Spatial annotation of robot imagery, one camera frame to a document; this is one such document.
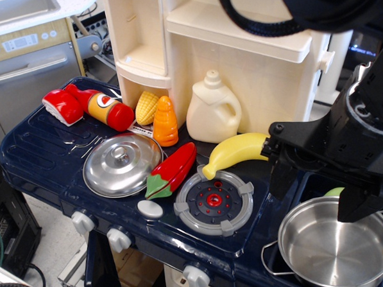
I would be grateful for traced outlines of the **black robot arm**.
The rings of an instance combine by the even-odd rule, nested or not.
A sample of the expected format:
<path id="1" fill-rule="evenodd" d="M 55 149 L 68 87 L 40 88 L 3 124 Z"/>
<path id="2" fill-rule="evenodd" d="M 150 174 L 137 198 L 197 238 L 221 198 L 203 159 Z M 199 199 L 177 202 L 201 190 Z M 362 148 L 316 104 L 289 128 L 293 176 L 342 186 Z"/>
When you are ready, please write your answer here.
<path id="1" fill-rule="evenodd" d="M 383 43 L 383 0 L 283 0 L 302 28 L 361 31 Z M 299 171 L 345 184 L 338 219 L 353 223 L 383 209 L 383 49 L 359 81 L 348 82 L 312 122 L 276 122 L 262 153 L 273 165 L 269 191 L 283 199 Z"/>

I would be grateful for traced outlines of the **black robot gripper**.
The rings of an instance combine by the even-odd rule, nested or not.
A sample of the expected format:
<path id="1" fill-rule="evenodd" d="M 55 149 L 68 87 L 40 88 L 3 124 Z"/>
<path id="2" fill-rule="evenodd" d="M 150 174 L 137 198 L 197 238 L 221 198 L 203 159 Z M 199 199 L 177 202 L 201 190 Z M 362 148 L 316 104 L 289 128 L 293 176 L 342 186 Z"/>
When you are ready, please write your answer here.
<path id="1" fill-rule="evenodd" d="M 276 122 L 261 153 L 273 168 L 269 192 L 283 200 L 304 171 L 345 183 L 337 220 L 353 223 L 383 209 L 383 83 L 345 88 L 311 122 Z"/>

